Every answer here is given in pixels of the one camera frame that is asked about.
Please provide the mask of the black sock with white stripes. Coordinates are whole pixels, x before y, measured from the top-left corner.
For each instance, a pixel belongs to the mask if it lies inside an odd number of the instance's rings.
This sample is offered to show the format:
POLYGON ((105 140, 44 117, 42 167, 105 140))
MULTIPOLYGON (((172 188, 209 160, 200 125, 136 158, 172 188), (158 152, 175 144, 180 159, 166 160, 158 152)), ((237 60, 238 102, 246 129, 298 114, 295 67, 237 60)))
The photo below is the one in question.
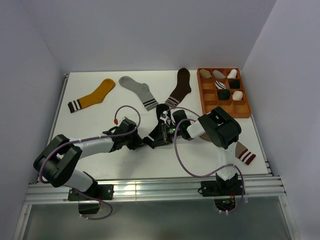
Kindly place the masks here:
POLYGON ((161 115, 163 114, 164 111, 168 111, 169 109, 170 107, 164 103, 159 104, 156 107, 157 125, 146 137, 143 138, 143 142, 149 147, 151 147, 152 149, 169 145, 169 143, 165 142, 163 139, 162 127, 161 127, 161 125, 165 123, 161 119, 161 115))

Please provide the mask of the plain black sock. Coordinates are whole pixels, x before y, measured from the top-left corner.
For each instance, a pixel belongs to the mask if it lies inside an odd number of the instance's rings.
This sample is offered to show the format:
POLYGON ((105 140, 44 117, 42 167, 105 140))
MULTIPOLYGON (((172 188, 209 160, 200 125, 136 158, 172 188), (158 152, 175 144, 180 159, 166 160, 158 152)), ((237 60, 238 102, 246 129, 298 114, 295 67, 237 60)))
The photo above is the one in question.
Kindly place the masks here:
POLYGON ((220 101, 227 101, 231 97, 231 92, 228 89, 220 89, 217 91, 217 96, 220 101))

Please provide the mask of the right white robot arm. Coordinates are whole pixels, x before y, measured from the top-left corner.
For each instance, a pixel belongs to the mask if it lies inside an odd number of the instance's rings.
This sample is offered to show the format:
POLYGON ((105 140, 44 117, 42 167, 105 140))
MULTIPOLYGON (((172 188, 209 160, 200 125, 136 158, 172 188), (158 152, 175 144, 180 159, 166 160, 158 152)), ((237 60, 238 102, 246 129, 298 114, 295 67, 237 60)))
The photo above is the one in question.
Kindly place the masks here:
POLYGON ((202 116, 196 114, 196 120, 187 117, 186 111, 189 111, 187 108, 175 107, 175 109, 171 117, 169 117, 171 109, 165 110, 160 115, 162 120, 159 130, 160 139, 165 144, 174 144, 176 157, 183 165, 178 153, 177 137, 191 141, 207 135, 214 149, 218 151, 217 162, 220 166, 205 175, 195 175, 185 166, 182 168, 195 178, 206 178, 215 174, 219 179, 216 183, 217 191, 222 195, 229 194, 234 188, 232 180, 235 180, 236 175, 241 172, 234 164, 236 146, 242 132, 241 126, 221 107, 216 107, 202 116))

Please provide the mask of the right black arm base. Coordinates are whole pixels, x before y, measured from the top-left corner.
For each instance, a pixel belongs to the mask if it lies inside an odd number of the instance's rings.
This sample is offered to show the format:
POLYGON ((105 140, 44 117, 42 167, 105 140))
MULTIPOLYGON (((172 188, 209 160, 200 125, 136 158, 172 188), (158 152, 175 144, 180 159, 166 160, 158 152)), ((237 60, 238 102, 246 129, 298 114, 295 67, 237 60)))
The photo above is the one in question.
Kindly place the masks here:
POLYGON ((214 197, 215 207, 220 211, 236 208, 236 196, 242 196, 244 187, 241 180, 206 180, 200 183, 197 192, 203 197, 214 197))

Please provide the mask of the brown sock with pink stripes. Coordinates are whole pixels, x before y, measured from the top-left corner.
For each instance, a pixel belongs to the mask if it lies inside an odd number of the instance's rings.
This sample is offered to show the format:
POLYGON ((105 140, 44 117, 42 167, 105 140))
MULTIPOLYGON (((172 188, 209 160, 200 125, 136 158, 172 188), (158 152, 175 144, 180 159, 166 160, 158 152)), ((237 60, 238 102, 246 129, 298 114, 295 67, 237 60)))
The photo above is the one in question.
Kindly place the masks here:
POLYGON ((181 68, 177 72, 176 87, 165 101, 165 104, 170 108, 176 107, 191 91, 190 72, 186 68, 181 68))

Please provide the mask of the grey sock with black stripes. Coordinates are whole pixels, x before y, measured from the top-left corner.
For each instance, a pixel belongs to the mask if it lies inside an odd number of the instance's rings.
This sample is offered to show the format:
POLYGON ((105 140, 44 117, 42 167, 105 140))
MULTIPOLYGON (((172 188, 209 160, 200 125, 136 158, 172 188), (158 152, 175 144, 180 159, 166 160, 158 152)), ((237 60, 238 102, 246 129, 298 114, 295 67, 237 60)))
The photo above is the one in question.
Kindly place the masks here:
POLYGON ((156 108, 159 104, 146 83, 139 83, 129 76, 122 76, 118 82, 125 89, 135 93, 147 111, 156 108))

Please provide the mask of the mustard yellow sock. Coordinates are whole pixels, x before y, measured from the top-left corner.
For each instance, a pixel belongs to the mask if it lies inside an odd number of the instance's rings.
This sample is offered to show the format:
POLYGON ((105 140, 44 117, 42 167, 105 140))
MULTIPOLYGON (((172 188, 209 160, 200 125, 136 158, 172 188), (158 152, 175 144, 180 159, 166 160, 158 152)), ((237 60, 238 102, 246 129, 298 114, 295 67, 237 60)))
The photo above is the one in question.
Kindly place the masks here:
POLYGON ((101 84, 90 94, 70 101, 67 106, 70 113, 88 108, 92 105, 100 104, 104 101, 109 92, 116 86, 116 83, 110 79, 104 79, 101 84))

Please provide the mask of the rolled striped sock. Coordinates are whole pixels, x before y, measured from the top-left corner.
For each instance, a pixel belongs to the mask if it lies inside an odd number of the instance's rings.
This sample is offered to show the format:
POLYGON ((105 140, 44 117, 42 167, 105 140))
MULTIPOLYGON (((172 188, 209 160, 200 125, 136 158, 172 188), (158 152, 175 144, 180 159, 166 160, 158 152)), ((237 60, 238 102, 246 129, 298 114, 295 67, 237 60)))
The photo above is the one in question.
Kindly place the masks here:
POLYGON ((214 83, 215 83, 216 88, 219 90, 226 90, 227 89, 227 87, 222 82, 220 82, 218 80, 215 80, 214 83))

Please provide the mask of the orange wooden compartment tray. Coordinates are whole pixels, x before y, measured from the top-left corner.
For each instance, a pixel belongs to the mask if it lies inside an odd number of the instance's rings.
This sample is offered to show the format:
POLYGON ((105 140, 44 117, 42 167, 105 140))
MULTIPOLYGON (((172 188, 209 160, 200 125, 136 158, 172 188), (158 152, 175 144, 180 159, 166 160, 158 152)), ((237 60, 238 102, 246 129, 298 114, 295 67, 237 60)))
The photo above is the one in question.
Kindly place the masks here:
POLYGON ((221 107, 235 119, 247 119, 252 115, 238 68, 198 68, 197 80, 204 114, 221 107))

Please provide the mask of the rolled grey sock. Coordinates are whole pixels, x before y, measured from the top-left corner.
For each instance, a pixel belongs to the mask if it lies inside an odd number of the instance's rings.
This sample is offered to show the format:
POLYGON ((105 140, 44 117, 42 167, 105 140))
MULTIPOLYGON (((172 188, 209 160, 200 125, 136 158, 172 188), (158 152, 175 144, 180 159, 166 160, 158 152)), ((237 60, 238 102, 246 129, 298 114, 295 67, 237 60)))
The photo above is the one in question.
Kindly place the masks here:
POLYGON ((213 75, 216 79, 224 79, 226 77, 222 72, 216 69, 213 71, 213 75))

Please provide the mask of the rolled cream sock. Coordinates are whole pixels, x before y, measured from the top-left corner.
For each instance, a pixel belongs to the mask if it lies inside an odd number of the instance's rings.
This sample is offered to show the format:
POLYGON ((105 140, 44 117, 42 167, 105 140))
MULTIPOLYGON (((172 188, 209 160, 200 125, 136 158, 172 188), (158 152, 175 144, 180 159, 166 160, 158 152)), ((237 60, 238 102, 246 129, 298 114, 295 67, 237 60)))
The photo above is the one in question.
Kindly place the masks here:
POLYGON ((244 97, 243 92, 239 91, 239 90, 234 91, 233 94, 232 94, 232 99, 234 101, 241 101, 243 99, 243 97, 244 97))

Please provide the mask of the tan sock with maroon cuff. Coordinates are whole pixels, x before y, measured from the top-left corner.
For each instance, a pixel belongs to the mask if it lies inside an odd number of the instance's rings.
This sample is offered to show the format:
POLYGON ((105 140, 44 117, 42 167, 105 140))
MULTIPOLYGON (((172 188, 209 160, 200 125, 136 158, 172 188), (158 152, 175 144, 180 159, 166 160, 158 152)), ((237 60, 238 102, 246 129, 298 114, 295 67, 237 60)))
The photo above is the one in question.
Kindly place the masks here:
POLYGON ((242 162, 245 165, 250 165, 256 155, 252 153, 241 142, 235 141, 235 138, 227 140, 221 148, 215 150, 214 159, 221 165, 237 164, 242 162))

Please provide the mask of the rolled black sock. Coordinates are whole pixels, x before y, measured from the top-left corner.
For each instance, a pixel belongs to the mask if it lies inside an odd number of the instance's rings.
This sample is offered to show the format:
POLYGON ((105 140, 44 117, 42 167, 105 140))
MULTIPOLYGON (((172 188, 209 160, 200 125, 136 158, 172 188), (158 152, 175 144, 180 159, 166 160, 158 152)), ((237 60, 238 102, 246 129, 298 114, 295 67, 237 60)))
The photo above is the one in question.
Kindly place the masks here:
POLYGON ((233 79, 233 80, 229 79, 228 83, 229 83, 230 89, 240 89, 241 88, 241 82, 239 79, 233 79))

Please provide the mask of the rolled white sock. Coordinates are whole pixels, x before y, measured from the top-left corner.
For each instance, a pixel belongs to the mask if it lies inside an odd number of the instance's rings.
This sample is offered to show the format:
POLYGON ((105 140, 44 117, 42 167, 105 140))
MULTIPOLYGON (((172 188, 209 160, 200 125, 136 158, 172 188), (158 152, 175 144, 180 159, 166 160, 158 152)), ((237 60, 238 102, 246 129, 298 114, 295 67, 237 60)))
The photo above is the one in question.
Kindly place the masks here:
POLYGON ((228 79, 235 79, 237 77, 238 71, 236 69, 232 69, 230 73, 227 75, 228 79))

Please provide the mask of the aluminium frame rail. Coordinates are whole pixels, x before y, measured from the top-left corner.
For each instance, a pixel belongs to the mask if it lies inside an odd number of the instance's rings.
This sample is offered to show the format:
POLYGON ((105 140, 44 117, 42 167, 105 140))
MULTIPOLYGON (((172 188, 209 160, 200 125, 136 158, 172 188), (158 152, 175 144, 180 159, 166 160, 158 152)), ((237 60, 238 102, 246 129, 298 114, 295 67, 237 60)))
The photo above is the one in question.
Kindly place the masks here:
MULTIPOLYGON (((100 185, 113 185, 110 203, 199 200, 201 178, 163 178, 139 180, 105 180, 100 185)), ((49 184, 30 184, 23 201, 24 205, 70 204, 70 188, 55 188, 49 184)), ((286 191, 279 176, 258 176, 245 178, 245 196, 279 197, 286 191)))

